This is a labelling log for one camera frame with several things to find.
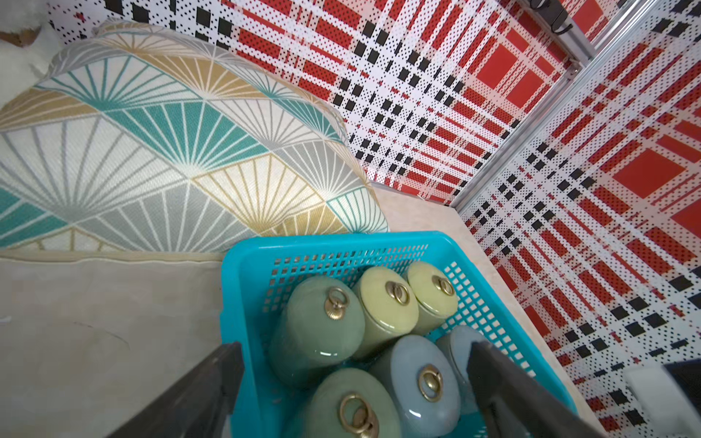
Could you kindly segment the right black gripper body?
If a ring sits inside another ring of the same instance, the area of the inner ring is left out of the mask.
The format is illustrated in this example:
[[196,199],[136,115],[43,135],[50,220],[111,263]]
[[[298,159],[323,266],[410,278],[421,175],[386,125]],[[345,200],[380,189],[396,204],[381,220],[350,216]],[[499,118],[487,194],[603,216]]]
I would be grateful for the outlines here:
[[630,368],[624,379],[659,434],[700,436],[700,359]]

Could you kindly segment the teal plastic basket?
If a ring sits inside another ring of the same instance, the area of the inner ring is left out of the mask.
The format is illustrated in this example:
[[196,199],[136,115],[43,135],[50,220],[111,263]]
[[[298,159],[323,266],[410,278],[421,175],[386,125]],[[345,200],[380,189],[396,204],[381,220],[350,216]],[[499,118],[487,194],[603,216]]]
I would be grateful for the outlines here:
[[573,400],[456,242],[439,232],[257,237],[222,264],[222,338],[245,372],[235,437],[477,437],[471,339]]

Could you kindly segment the olive green tea canister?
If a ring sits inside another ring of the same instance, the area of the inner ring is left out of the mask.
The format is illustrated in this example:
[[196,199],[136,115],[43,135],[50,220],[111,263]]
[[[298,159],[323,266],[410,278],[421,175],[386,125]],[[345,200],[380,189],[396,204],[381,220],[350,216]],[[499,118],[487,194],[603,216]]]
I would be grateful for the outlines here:
[[332,372],[301,403],[283,437],[400,437],[399,414],[384,386],[369,372]]

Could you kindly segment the blue-grey tea canister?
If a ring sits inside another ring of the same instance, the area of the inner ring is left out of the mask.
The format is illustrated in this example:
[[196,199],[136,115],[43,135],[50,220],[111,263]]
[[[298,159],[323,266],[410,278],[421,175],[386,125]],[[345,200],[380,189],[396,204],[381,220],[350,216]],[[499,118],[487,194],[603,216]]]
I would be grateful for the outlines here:
[[456,429],[461,408],[456,375],[429,339],[401,337],[369,372],[389,392],[403,437],[443,437]]

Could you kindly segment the yellow-green tea canister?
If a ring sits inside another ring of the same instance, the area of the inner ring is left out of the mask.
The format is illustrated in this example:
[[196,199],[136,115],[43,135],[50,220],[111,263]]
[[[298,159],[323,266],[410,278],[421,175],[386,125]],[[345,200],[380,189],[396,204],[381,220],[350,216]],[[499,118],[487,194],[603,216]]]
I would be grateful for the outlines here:
[[368,361],[414,329],[419,317],[417,300],[407,281],[394,270],[368,268],[352,290],[365,317],[363,341],[352,359]]

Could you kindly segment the fan-patterned cushion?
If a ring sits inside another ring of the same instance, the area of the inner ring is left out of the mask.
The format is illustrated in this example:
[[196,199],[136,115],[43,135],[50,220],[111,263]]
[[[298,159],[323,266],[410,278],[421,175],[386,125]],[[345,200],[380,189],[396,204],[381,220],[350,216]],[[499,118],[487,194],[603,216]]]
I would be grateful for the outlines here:
[[110,20],[1,111],[1,246],[224,253],[385,233],[341,115],[253,62]]

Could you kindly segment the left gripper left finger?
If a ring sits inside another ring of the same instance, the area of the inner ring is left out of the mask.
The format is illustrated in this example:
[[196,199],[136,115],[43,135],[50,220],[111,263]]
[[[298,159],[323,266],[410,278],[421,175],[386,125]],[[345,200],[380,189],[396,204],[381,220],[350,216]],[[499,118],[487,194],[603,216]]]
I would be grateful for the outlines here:
[[221,437],[245,373],[242,345],[220,345],[112,437]]

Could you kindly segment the dark green tea canister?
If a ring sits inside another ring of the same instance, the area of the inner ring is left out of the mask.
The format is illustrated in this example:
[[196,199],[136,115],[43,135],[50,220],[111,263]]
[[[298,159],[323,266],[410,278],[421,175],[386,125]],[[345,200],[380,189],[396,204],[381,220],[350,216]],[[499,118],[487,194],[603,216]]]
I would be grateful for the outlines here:
[[295,288],[268,348],[270,367],[284,384],[308,388],[360,348],[363,306],[338,279],[310,277]]

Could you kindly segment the white plush toy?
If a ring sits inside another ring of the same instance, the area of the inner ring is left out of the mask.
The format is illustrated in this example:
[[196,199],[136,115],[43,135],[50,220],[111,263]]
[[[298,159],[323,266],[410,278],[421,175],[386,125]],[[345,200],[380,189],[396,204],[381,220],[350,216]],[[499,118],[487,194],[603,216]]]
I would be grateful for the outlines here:
[[44,78],[63,47],[47,1],[1,0],[1,107]]

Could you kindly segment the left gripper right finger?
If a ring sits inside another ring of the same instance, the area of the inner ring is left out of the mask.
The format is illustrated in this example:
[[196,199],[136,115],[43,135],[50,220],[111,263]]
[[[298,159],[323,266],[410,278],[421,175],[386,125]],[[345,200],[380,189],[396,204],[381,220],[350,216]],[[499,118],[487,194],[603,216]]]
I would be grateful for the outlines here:
[[601,437],[487,341],[474,342],[467,373],[489,437]]

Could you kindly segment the light blue tea canister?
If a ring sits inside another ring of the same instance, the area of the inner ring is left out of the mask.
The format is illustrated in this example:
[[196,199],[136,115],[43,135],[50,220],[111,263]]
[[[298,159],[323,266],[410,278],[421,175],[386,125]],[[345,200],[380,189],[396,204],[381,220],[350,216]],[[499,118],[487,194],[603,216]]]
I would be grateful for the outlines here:
[[468,375],[468,363],[472,344],[487,341],[477,330],[459,325],[436,341],[436,346],[447,357],[454,374],[461,398],[461,414],[478,412],[478,404]]

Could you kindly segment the pale yellow tea canister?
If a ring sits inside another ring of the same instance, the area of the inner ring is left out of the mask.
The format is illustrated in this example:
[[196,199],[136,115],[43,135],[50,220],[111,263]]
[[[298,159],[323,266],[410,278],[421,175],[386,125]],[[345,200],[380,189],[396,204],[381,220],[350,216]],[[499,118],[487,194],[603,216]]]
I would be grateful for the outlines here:
[[412,334],[425,336],[457,312],[456,290],[440,269],[423,261],[414,261],[403,277],[412,288],[419,308]]

